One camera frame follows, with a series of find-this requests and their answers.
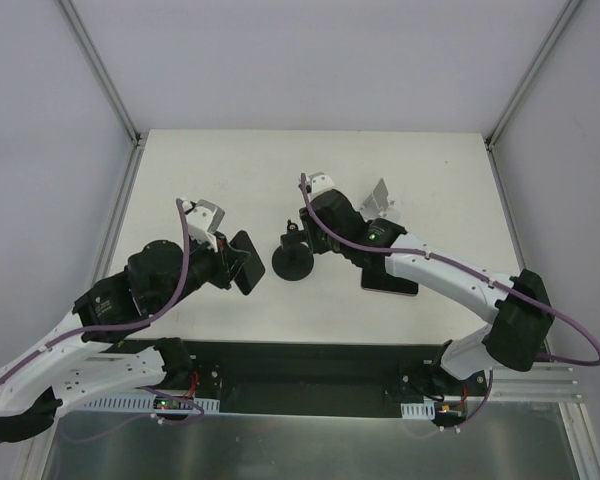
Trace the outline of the black round-base phone stand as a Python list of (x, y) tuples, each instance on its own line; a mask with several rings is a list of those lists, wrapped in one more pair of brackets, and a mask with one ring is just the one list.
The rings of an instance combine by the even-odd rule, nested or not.
[(290, 282), (305, 279), (313, 270), (314, 255), (306, 232), (292, 220), (287, 221), (286, 232), (280, 236), (271, 264), (279, 278)]

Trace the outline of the black smartphone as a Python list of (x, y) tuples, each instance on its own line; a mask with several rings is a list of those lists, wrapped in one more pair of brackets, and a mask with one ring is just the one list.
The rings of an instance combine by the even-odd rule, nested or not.
[(244, 295), (250, 295), (264, 277), (265, 266), (245, 230), (236, 233), (229, 242), (230, 281)]

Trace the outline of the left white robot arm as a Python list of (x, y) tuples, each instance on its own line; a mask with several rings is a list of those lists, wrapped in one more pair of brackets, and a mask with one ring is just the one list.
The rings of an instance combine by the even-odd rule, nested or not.
[(0, 368), (0, 443), (18, 443), (111, 393), (146, 387), (179, 389), (194, 372), (182, 339), (163, 337), (109, 367), (86, 368), (94, 354), (148, 328), (210, 284), (249, 295), (265, 267), (245, 231), (215, 234), (216, 247), (156, 240), (124, 269), (96, 282), (42, 340)]

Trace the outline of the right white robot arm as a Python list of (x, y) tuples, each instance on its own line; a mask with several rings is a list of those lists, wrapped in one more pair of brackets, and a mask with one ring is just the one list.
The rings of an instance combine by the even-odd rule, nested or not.
[(537, 274), (524, 270), (509, 276), (467, 266), (429, 250), (398, 224), (364, 219), (334, 188), (315, 194), (304, 187), (301, 192), (300, 218), (313, 253), (339, 254), (367, 273), (428, 288), (484, 322), (481, 329), (441, 347), (430, 367), (437, 392), (453, 394), (471, 375), (492, 367), (531, 370), (554, 320), (534, 305), (548, 299)]

